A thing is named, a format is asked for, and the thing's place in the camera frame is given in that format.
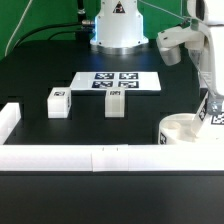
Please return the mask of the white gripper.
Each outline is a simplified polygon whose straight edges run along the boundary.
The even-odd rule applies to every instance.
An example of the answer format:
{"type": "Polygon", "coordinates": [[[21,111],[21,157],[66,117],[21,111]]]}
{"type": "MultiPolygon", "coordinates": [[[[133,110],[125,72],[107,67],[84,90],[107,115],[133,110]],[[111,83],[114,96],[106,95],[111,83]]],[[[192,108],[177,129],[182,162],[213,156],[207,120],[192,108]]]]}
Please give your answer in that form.
{"type": "Polygon", "coordinates": [[[156,39],[160,55],[168,66],[181,61],[179,46],[183,44],[209,92],[207,112],[222,113],[224,97],[224,26],[199,22],[182,28],[176,26],[160,32],[156,39]]]}

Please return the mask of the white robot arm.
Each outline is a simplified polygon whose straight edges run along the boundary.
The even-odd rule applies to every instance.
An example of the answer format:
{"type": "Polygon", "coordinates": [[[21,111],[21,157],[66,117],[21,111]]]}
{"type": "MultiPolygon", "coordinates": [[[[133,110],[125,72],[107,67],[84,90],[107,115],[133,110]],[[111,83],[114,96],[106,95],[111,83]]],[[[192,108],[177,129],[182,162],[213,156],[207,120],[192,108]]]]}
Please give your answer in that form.
{"type": "MultiPolygon", "coordinates": [[[[94,51],[130,54],[148,43],[138,1],[101,0],[90,41],[94,51]]],[[[157,46],[168,66],[181,61],[179,46],[185,46],[208,89],[207,112],[219,115],[224,112],[224,0],[186,0],[186,6],[190,25],[159,32],[157,46]]]]}

